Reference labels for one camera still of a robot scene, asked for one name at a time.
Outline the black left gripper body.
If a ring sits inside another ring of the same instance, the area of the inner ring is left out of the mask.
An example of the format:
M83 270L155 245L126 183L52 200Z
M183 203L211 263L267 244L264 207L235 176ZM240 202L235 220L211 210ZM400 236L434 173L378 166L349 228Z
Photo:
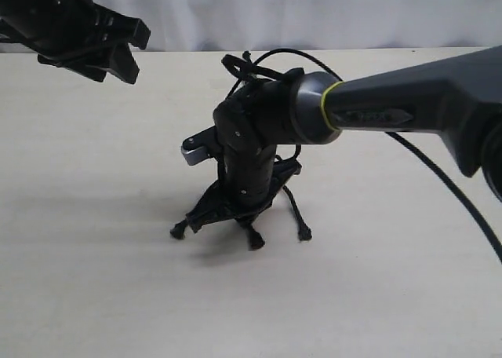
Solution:
M117 13L93 0L1 0L1 41L20 44L38 62L65 68L95 82L107 50L127 44L144 50L151 31L136 17Z

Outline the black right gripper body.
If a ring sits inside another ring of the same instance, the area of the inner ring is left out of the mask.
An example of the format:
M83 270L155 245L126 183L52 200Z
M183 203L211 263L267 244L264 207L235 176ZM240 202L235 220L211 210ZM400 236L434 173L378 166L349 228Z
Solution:
M252 232L252 223L269 208L287 181L301 171L297 157L282 159L277 146L269 145L259 154L237 152L229 147L217 160L217 179L205 190L194 208L186 214L193 232L203 226L234 220Z

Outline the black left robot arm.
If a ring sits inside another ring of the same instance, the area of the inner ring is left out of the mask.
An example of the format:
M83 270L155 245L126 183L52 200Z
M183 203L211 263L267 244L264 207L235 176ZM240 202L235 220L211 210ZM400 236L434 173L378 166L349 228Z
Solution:
M113 75L133 84L140 69L131 49L144 50L151 31L136 17L93 0L1 0L1 41L21 44L38 62L95 82Z

